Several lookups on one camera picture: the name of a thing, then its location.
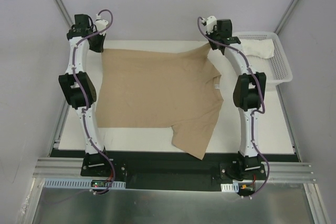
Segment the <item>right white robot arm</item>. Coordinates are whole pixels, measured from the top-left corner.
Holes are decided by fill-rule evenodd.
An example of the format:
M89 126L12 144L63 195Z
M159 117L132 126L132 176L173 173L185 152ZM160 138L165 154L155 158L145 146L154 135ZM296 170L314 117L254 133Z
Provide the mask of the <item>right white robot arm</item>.
M233 102L240 116L241 141L237 161L226 168L226 175L238 181L256 175L262 168L257 142L258 114L264 114L266 74L257 72L243 53L241 41L232 33L232 21L210 16L202 22L213 50L219 50L237 74Z

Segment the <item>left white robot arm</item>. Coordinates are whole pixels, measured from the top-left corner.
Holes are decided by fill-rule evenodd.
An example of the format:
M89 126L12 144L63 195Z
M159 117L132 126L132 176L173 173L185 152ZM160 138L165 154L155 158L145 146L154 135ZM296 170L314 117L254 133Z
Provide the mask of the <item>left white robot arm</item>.
M89 15L76 14L75 24L69 29L69 63L58 82L66 102L76 112L85 138L86 155L99 155L104 151L95 116L97 92L86 71L87 54L91 50L103 52L105 29L109 22L97 16L93 21Z

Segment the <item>white plastic basket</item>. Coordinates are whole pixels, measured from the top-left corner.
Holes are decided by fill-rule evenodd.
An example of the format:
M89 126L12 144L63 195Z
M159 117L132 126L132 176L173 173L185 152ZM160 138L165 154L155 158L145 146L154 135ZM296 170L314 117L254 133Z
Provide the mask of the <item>white plastic basket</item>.
M243 31L235 32L233 36L243 40L272 40L274 45L274 54L272 57L265 59L252 54L244 53L249 64L258 72L264 72L267 76L267 84L279 85L284 82L290 82L293 75L283 50L279 37L268 31Z

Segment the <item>beige t shirt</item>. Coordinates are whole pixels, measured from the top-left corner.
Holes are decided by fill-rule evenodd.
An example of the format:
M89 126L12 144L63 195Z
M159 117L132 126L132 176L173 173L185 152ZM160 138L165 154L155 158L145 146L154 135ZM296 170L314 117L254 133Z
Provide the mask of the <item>beige t shirt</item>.
M172 144L202 159L223 98L210 45L180 53L106 49L96 119L102 128L168 128Z

